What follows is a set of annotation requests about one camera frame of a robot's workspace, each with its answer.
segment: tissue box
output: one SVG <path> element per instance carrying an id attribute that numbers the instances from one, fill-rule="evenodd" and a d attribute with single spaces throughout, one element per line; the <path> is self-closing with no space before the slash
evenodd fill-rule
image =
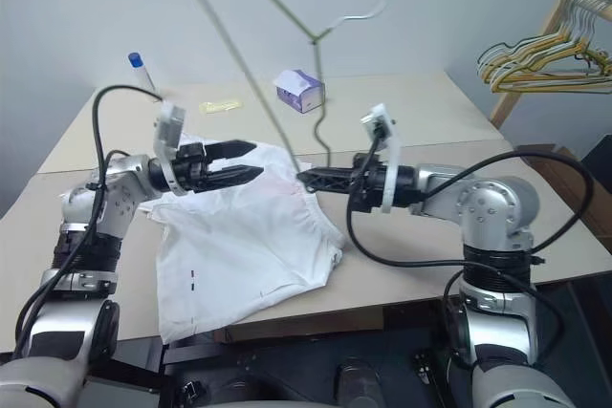
<path id="1" fill-rule="evenodd" d="M 273 83 L 278 98 L 301 114 L 321 105 L 323 83 L 300 70 L 283 71 Z"/>

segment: wooden rack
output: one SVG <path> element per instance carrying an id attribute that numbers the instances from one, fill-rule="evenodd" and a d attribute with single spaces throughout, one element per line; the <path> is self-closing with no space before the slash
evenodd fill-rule
<path id="1" fill-rule="evenodd" d="M 549 33 L 554 33 L 558 30 L 559 22 L 563 15 L 565 0 L 557 0 L 555 4 L 555 8 L 551 12 L 548 20 L 544 24 L 540 35 L 546 35 Z M 610 0 L 610 5 L 603 9 L 602 11 L 598 11 L 597 15 L 601 18 L 612 22 L 612 0 Z M 499 127 L 506 120 L 510 112 L 513 110 L 514 106 L 518 102 L 521 97 L 521 93 L 505 93 L 499 98 L 497 105 L 491 112 L 491 123 L 493 126 L 499 129 Z"/>

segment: white wall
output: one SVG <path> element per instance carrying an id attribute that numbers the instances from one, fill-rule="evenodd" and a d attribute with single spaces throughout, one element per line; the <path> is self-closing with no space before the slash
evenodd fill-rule
<path id="1" fill-rule="evenodd" d="M 257 74 L 312 70 L 305 39 L 266 0 L 213 1 Z M 368 10 L 377 0 L 286 1 L 312 28 L 322 29 L 339 14 Z M 380 18 L 347 24 L 326 39 L 325 71 L 444 69 L 488 113 L 496 96 L 477 79 L 476 57 L 500 40 L 536 33 L 554 2 L 393 0 Z M 2 0 L 0 19 L 0 215 L 93 89 L 133 81 L 125 58 L 130 51 L 143 54 L 162 86 L 241 76 L 192 0 Z M 598 30 L 599 43 L 612 50 L 612 27 L 599 24 Z M 605 98 L 525 97 L 504 133 L 515 143 L 563 143 L 583 153 L 612 131 L 612 103 Z M 554 113 L 554 122 L 543 125 L 543 113 Z"/>

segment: blue cap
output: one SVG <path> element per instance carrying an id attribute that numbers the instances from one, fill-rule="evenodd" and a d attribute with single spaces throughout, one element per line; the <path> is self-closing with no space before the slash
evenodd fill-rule
<path id="1" fill-rule="evenodd" d="M 142 59 L 138 53 L 130 53 L 127 58 L 130 60 L 132 67 L 142 67 Z"/>

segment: beige tabletop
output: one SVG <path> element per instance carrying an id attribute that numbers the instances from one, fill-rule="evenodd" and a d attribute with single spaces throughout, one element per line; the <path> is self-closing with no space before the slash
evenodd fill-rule
<path id="1" fill-rule="evenodd" d="M 508 151 L 504 140 L 480 140 L 405 147 L 402 163 L 439 162 L 468 166 L 491 155 Z M 335 164 L 349 165 L 354 152 L 335 155 Z M 303 157 L 314 164 L 322 155 Z M 516 175 L 536 188 L 541 210 L 533 225 L 536 242 L 542 241 L 570 216 L 570 209 L 533 169 L 520 160 L 505 161 L 484 169 L 490 177 Z M 49 266 L 61 219 L 59 194 L 84 180 L 84 171 L 37 174 L 17 203 L 0 221 L 0 272 L 7 273 L 0 284 L 0 351 L 13 342 L 14 318 Z M 320 206 L 345 231 L 346 197 L 317 194 Z M 362 243 L 384 257 L 405 260 L 462 258 L 459 229 L 448 222 L 409 216 L 394 209 L 390 215 L 374 211 L 356 214 L 356 232 Z M 123 242 L 118 266 L 120 282 L 114 299 L 120 303 L 120 338 L 158 334 L 155 257 L 161 227 L 137 214 Z M 578 223 L 557 243 L 542 252 L 547 263 L 534 268 L 536 282 L 549 282 L 612 270 L 612 257 Z M 340 265 L 328 285 L 243 320 L 253 322 L 279 317 L 337 311 L 371 305 L 427 299 L 441 295 L 453 268 L 390 268 L 366 259 L 351 245 L 344 250 Z"/>
<path id="2" fill-rule="evenodd" d="M 319 110 L 302 115 L 276 98 L 270 80 L 260 84 L 295 152 L 298 155 L 324 152 L 312 133 Z M 328 116 L 320 134 L 334 152 L 367 150 L 369 138 L 360 118 L 381 102 L 397 120 L 404 146 L 503 139 L 444 73 L 330 78 L 327 91 Z M 244 139 L 280 145 L 280 137 L 244 82 L 187 85 L 162 90 L 162 94 L 186 109 L 185 131 L 190 134 L 213 140 Z M 242 107 L 215 114 L 203 114 L 200 110 L 207 102 L 228 99 L 240 101 Z M 85 104 L 38 172 L 96 166 L 92 102 L 93 98 Z M 152 155 L 153 122 L 159 108 L 159 104 L 135 92 L 109 93 L 99 111 L 105 150 L 119 148 Z"/>

